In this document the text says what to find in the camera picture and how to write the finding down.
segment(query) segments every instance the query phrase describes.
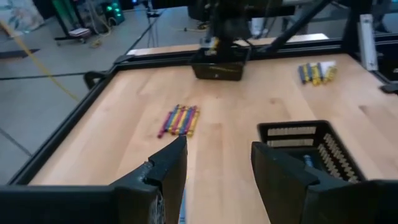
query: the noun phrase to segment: gray floor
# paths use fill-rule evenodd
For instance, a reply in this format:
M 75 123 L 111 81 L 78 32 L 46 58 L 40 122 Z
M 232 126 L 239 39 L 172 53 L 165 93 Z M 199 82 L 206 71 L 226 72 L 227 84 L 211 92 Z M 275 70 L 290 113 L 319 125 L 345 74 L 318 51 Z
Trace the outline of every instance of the gray floor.
M 325 9 L 319 17 L 330 13 Z M 65 42 L 58 47 L 53 37 L 59 35 L 56 21 L 22 36 L 29 48 L 40 49 L 35 56 L 53 73 L 78 73 L 89 70 L 107 70 L 112 62 L 122 55 L 142 34 L 148 25 L 144 11 L 126 12 L 126 21 L 114 28 L 112 34 L 103 39 L 97 49 L 76 42 Z M 397 15 L 388 15 L 385 22 L 393 27 Z M 309 33 L 324 33 L 328 37 L 342 35 L 345 20 L 316 22 L 309 25 Z M 195 44 L 204 36 L 203 32 L 184 32 L 184 27 L 194 29 L 197 22 L 189 19 L 186 8 L 168 9 L 157 22 L 159 47 Z M 270 32 L 271 37 L 280 33 L 281 19 L 277 19 Z M 137 49 L 147 47 L 146 35 Z M 13 40 L 0 43 L 1 51 L 19 50 Z M 0 78 L 42 75 L 30 58 L 15 62 L 0 62 Z M 88 92 L 82 76 L 57 78 L 79 98 Z M 48 78 L 9 80 L 0 82 L 0 131 L 13 138 L 17 144 L 0 134 L 0 184 L 6 183 L 40 145 L 50 136 L 68 113 L 77 105 L 68 95 L 56 87 Z

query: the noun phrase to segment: wooden table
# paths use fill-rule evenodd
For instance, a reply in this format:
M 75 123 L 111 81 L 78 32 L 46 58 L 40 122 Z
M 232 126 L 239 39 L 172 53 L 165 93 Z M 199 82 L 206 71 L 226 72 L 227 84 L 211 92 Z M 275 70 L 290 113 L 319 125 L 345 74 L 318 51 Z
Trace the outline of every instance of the wooden table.
M 334 82 L 301 84 L 300 64 L 330 60 Z M 240 82 L 197 80 L 190 67 L 123 71 L 31 184 L 109 184 L 174 139 L 156 138 L 168 111 L 198 105 L 188 139 L 188 222 L 268 223 L 250 161 L 258 123 L 329 120 L 367 178 L 398 178 L 398 97 L 379 85 L 343 54 L 252 61 Z

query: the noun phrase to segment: black box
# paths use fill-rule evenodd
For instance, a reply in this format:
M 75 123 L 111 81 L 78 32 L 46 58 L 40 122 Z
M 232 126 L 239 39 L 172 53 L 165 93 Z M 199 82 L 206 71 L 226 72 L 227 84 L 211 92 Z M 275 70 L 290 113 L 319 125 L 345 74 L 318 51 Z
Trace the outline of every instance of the black box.
M 238 46 L 231 47 L 228 53 L 223 54 L 215 54 L 214 50 L 201 48 L 192 57 L 190 65 L 197 78 L 239 81 L 250 54 L 250 48 Z
M 310 156 L 313 167 L 352 183 L 362 182 L 363 173 L 327 121 L 262 123 L 257 126 L 261 141 L 274 149 L 305 162 Z

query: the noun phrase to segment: red crayon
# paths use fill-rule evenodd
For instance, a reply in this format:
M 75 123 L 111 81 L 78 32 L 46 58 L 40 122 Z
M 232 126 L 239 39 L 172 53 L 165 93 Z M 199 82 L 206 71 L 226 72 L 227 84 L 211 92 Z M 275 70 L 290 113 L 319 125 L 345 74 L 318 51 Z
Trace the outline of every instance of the red crayon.
M 188 124 L 187 124 L 187 126 L 185 127 L 184 134 L 187 134 L 187 133 L 188 133 L 189 127 L 190 127 L 191 124 L 192 124 L 193 116 L 195 115 L 196 111 L 197 111 L 197 107 L 194 106 L 193 109 L 192 109 L 191 115 L 189 116 Z
M 158 138 L 162 138 L 163 137 L 163 134 L 165 133 L 165 129 L 166 129 L 166 126 L 167 126 L 167 123 L 169 122 L 169 119 L 170 119 L 172 113 L 173 112 L 169 112 L 169 114 L 167 115 L 166 120 L 164 121 L 164 123 L 162 125 L 162 129 L 157 134 Z
M 180 120 L 181 120 L 181 118 L 182 118 L 182 115 L 184 114 L 184 111 L 185 111 L 185 106 L 183 106 L 183 107 L 181 108 L 181 111 L 180 111 L 180 113 L 178 114 L 177 120 L 175 120 L 175 124 L 173 125 L 173 128 L 172 128 L 172 134 L 175 134 L 175 131 L 176 131 L 177 128 L 178 128 L 178 124 L 179 124 L 179 122 L 180 122 Z

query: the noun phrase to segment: black plastic basket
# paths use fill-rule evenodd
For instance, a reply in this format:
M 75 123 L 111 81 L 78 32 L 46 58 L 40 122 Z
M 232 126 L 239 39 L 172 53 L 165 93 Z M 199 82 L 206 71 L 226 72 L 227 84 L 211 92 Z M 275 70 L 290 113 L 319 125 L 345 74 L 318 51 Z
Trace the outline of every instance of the black plastic basket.
M 366 180 L 353 158 L 327 121 L 262 123 L 257 126 L 261 141 L 330 175 L 357 183 Z
M 190 65 L 200 79 L 240 81 L 250 53 L 248 47 L 231 47 L 223 54 L 212 54 L 209 48 L 201 48 L 191 58 Z

